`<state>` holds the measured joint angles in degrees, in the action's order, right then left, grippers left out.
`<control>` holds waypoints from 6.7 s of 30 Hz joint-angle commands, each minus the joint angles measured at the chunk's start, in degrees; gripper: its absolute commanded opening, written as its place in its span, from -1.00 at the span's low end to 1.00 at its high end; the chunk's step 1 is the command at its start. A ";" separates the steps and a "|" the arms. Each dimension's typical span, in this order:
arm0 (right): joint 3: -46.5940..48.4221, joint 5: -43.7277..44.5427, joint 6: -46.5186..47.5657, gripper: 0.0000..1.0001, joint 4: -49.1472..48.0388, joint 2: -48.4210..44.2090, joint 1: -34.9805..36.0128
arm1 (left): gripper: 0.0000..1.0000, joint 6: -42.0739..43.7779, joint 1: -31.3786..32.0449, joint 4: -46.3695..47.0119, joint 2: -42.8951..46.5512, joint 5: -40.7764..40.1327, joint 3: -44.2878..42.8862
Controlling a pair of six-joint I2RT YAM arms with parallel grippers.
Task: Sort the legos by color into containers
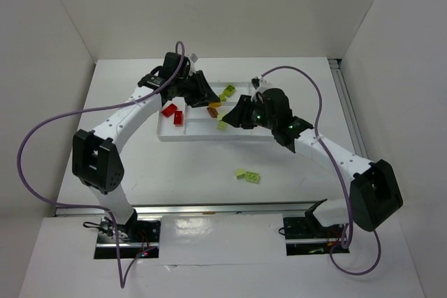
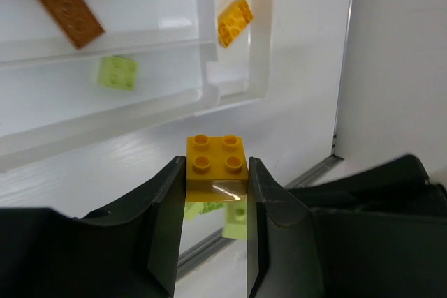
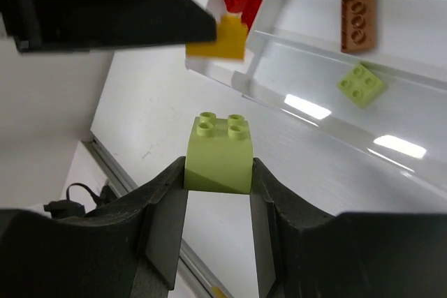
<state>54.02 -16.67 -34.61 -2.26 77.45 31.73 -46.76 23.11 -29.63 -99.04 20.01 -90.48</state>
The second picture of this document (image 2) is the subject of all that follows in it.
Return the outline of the brown lego plate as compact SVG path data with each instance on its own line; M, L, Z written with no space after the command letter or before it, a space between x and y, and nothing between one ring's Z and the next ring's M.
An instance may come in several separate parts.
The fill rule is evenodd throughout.
M39 0L72 46L80 50L105 33L85 0Z

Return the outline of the pale green small lego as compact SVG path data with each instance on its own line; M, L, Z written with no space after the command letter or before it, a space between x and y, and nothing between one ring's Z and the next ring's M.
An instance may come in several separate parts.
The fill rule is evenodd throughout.
M103 87L134 91L138 74L138 62L119 56L102 57L97 83Z

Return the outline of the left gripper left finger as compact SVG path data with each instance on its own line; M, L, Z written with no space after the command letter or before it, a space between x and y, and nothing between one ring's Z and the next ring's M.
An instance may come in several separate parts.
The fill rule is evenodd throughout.
M186 159L82 218L1 209L2 297L172 297Z

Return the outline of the orange lego piece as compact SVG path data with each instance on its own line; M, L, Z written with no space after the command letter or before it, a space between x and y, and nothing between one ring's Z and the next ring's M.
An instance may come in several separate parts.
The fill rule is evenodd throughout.
M252 22L254 15L247 0L235 0L217 19L217 36L222 47L229 47Z

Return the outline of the yellow and green lego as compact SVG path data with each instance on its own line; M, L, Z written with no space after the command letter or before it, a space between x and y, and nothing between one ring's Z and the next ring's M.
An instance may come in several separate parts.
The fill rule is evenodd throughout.
M241 137L198 134L186 140L186 201L245 199L248 167Z

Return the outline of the pale green lego pair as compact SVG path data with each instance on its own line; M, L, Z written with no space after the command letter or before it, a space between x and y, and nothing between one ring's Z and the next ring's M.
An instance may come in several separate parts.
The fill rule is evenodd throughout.
M247 201L232 202L187 202L184 206L184 220L187 226L199 232L204 227L206 234L220 229L226 239L247 239Z

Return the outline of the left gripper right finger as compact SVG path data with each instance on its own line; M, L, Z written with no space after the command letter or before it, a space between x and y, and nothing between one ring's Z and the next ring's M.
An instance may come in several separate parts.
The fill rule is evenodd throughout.
M262 276L247 255L249 297L446 296L446 216L267 208L269 265Z

